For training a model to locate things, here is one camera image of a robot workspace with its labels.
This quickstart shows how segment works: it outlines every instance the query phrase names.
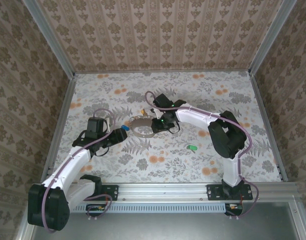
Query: aluminum frame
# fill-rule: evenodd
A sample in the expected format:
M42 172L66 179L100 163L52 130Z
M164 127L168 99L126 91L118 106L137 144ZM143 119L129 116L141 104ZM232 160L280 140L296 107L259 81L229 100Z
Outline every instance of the aluminum frame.
M269 29L249 66L249 71L252 75L255 75L258 71L296 2L297 0L284 0L282 2L281 7L278 9L274 20L269 26Z
M251 77L252 87L259 104L261 111L261 116L263 118L265 128L267 131L272 131L268 117L265 113L264 105L261 100L260 92L257 88L255 78ZM56 126L56 137L51 143L51 148L49 150L49 155L44 167L43 176L41 182L47 177L48 171L52 172L54 161L57 151L59 149L60 140L63 134L64 125L70 108L70 103L74 93L76 84L76 79L69 83L67 92L65 95L63 107L61 109L60 117ZM273 153L279 152L276 146L275 140L271 135L268 134L269 140L272 145ZM279 162L280 168L283 166L282 160ZM117 199L118 203L234 203L236 201L208 201L208 196L206 193L206 185L208 184L218 184L215 182L210 183L106 183L106 185L119 185L119 196ZM256 182L255 183L259 189L259 203L280 203L287 202L292 211L292 218L296 226L297 234L301 240L306 240L306 212L303 204L301 203L301 196L297 190L295 182ZM92 203L103 203L101 201L93 201ZM34 232L34 225L28 224L27 221L27 208L24 212L22 218L19 232L17 234L16 240L32 240L32 235Z
M72 210L72 213L87 213L87 206L90 203L80 203L76 208ZM153 214L153 213L225 213L225 203L126 203L126 202L114 202L112 203L107 213L117 213L117 214ZM89 213L98 213L97 210L90 210Z
M43 11L39 7L39 4L36 0L23 0L23 2L55 54L68 79L71 81L74 78L74 66L58 42L56 34L52 31L47 19L43 15Z
M144 74L144 73L208 73L208 72L246 72L247 68L217 68L217 69L152 69L152 70L123 70L123 71L77 71L75 74Z

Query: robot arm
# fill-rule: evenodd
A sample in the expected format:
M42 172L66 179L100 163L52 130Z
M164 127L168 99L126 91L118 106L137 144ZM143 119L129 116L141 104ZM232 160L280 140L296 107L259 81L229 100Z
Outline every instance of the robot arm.
M87 197L101 194L100 177L84 175L80 178L79 175L82 167L100 148L111 147L128 137L124 129L118 128L103 140L84 148L105 137L107 132L110 131L105 119L91 117L87 123L87 130L83 131L73 142L73 147L64 162L42 184L34 184L29 189L27 214L29 224L43 227L44 215L48 228L62 230L69 220L72 209ZM42 213L43 198L48 188L45 212Z
M225 187L229 189L240 184L242 180L239 177L238 155L244 148L247 139L247 136L242 130L228 122L218 119L217 117L203 113L204 111L201 109L196 107L193 108L183 100L178 100L173 103L164 94L159 95L153 103L158 108L184 107L182 109L166 110L163 112L155 108L154 112L156 113L157 118L152 120L151 125L154 133L167 131L170 128L173 128L175 126L173 124L174 122L189 123L203 130L209 131L216 152L223 158L226 158L226 160L223 161L223 185L227 185ZM229 111L225 111L221 114L214 113L211 115L217 115L238 124L234 115Z

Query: floral wallpaper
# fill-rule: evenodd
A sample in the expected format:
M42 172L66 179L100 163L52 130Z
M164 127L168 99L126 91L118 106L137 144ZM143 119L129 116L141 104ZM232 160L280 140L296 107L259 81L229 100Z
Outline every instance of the floral wallpaper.
M41 179L67 84L24 4L0 1L0 240L16 236Z
M306 207L306 0L298 0L256 73L290 181Z
M76 72L248 69L282 0L38 0Z
M94 156L81 173L100 176L106 183L220 182L224 159L214 150L207 130L180 123L176 134L165 131L143 137L152 133L147 120L154 114L144 98L150 90L156 96L164 93L173 101L182 99L214 113L231 111L254 142L241 160L243 176L253 182L281 181L246 71L77 74L75 78L75 93L55 168L67 157L93 112L108 108L116 117L117 128L121 125L131 128L128 138L110 147L105 156ZM106 114L98 112L97 116ZM138 124L143 119L149 124ZM134 131L143 135L136 136ZM196 146L197 150L187 149L188 145Z

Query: table surface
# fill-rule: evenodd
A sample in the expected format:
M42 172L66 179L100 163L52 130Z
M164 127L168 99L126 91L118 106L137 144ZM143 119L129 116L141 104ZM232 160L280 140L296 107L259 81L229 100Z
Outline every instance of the table surface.
M135 117L153 117L144 98L150 90L156 96L164 93L174 102L181 99L210 112L231 111L253 140L251 151L241 159L242 175L253 182L281 181L247 72L77 74L75 78L55 168L86 129L94 110L113 111L116 128L129 125ZM143 116L143 109L148 116ZM125 141L111 147L103 157L94 156L81 172L100 176L105 183L220 182L225 159L214 150L209 133L185 123L180 127L177 134L161 132L152 138L136 137L130 130ZM148 127L136 130L151 132ZM198 149L193 152L187 149L188 145Z

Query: small green object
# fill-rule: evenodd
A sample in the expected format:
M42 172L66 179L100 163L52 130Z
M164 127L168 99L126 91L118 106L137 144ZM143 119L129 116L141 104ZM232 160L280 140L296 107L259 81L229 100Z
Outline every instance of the small green object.
M186 147L186 149L190 149L190 150L196 151L196 150L198 150L198 147L197 146L193 146L193 145L188 145Z

